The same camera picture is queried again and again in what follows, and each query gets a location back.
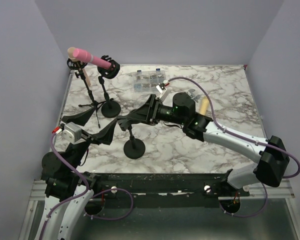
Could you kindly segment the black shock-mount round-base stand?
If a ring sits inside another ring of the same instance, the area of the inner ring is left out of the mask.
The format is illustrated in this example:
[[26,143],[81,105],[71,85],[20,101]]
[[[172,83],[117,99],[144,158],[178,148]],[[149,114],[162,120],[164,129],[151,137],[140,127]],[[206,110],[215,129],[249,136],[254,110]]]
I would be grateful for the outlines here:
[[101,59],[111,64],[111,69],[109,69],[109,67],[107,67],[106,69],[99,66],[97,67],[97,70],[100,73],[98,81],[102,87],[103,95],[105,98],[105,102],[101,107],[101,113],[105,118],[115,118],[120,114],[121,106],[119,105],[119,103],[110,98],[105,88],[105,79],[111,80],[115,78],[118,75],[121,66],[108,55],[103,55]]

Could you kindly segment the black round-base clip stand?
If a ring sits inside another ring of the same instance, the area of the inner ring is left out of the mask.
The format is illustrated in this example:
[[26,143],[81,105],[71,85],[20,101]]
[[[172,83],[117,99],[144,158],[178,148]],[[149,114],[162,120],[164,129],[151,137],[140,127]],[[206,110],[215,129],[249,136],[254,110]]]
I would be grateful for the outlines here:
[[141,158],[146,151],[146,146],[142,140],[135,138],[132,132],[131,122],[125,119],[123,116],[118,116],[117,123],[122,131],[129,132],[129,140],[127,140],[123,146],[124,154],[129,159],[133,160]]

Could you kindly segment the black tripod shock-mount stand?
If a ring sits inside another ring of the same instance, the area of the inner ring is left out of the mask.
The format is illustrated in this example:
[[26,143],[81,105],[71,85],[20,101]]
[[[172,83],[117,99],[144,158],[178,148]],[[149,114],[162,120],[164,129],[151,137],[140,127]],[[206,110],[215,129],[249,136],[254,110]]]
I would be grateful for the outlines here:
[[93,92],[92,92],[92,90],[90,89],[90,87],[89,87],[89,86],[86,86],[86,84],[85,84],[84,81],[83,81],[83,83],[84,83],[84,86],[85,86],[85,88],[86,88],[86,90],[87,90],[87,94],[88,94],[88,97],[89,97],[91,103],[90,103],[90,104],[79,104],[78,106],[79,106],[80,108],[83,108],[83,107],[95,108],[94,114],[96,115],[97,126],[98,126],[98,128],[100,129],[100,128],[101,128],[101,125],[100,125],[100,121],[99,121],[98,111],[99,111],[99,109],[101,108],[100,106],[101,106],[103,103],[102,103],[102,102],[96,101],[95,98],[94,98]]

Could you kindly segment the yellow microphone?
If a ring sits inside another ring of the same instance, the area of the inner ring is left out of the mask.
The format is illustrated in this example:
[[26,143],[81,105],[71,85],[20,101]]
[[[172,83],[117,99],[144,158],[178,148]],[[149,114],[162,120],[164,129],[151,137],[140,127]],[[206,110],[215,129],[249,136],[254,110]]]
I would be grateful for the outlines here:
[[199,108],[199,113],[201,115],[205,115],[207,112],[207,109],[210,106],[210,102],[206,97],[203,97],[201,100],[200,108]]

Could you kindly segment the pink microphone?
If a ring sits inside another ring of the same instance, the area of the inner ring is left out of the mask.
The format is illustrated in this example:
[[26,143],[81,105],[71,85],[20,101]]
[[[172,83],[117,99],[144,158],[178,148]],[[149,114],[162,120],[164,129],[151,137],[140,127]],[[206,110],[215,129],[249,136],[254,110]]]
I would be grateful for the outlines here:
[[112,69],[112,64],[104,59],[92,55],[90,52],[75,48],[72,53],[73,57],[83,63],[90,63],[105,70]]

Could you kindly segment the beige microphone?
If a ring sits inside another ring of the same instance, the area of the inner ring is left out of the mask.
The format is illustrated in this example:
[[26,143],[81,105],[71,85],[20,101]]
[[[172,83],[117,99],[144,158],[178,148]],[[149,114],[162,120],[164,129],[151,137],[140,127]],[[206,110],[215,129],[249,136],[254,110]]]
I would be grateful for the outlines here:
[[75,47],[68,48],[68,50],[67,50],[67,54],[68,54],[67,66],[69,67],[70,70],[75,70],[76,77],[81,78],[85,82],[85,85],[90,87],[91,81],[85,70],[87,63],[82,62],[79,59],[77,59],[76,57],[74,57],[75,50],[76,50]]

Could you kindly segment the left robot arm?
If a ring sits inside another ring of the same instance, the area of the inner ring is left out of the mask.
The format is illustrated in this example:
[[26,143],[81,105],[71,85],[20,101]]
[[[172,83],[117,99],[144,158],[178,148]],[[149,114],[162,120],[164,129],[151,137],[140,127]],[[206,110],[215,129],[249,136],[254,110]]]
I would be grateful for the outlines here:
[[77,115],[64,116],[51,133],[50,149],[41,161],[41,179],[45,181],[44,211],[37,240],[68,240],[89,198],[97,197],[101,185],[93,178],[80,173],[89,147],[110,145],[117,120],[112,120],[101,131],[91,134],[77,123]]

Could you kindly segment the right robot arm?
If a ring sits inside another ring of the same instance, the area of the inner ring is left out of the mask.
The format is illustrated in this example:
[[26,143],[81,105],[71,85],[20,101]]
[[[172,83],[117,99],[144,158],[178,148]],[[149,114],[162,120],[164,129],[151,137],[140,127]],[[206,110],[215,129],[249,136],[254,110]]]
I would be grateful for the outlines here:
[[118,116],[118,125],[126,131],[131,125],[154,126],[160,121],[182,125],[182,131],[191,139],[217,144],[235,151],[253,163],[238,169],[228,170],[220,183],[220,191],[231,196],[238,189],[255,183],[278,187],[289,163],[283,141],[276,136],[270,139],[235,132],[226,132],[210,117],[196,112],[196,103],[187,93],[176,93],[172,106],[166,106],[151,94],[145,104],[129,114]]

